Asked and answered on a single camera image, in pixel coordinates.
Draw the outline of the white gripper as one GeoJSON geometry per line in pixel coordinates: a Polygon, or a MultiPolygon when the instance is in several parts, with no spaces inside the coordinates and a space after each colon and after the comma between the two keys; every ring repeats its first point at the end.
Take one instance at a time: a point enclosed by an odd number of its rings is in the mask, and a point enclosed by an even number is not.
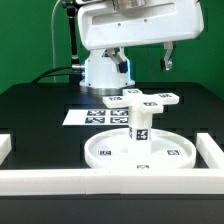
{"type": "Polygon", "coordinates": [[[160,60],[162,71],[172,69],[174,43],[194,39],[204,29],[200,3],[197,0],[144,0],[140,7],[117,11],[112,1],[82,6],[78,27],[82,44],[88,50],[106,49],[119,73],[128,71],[120,49],[154,43],[165,43],[160,60]]]}

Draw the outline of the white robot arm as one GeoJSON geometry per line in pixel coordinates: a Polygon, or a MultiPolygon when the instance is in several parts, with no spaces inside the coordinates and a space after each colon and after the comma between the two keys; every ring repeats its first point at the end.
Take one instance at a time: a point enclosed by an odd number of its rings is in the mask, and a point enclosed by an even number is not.
{"type": "Polygon", "coordinates": [[[114,95],[135,85],[124,49],[162,43],[161,68],[172,68],[175,43],[194,39],[204,29],[200,0],[80,0],[78,29],[90,52],[80,87],[114,95]]]}

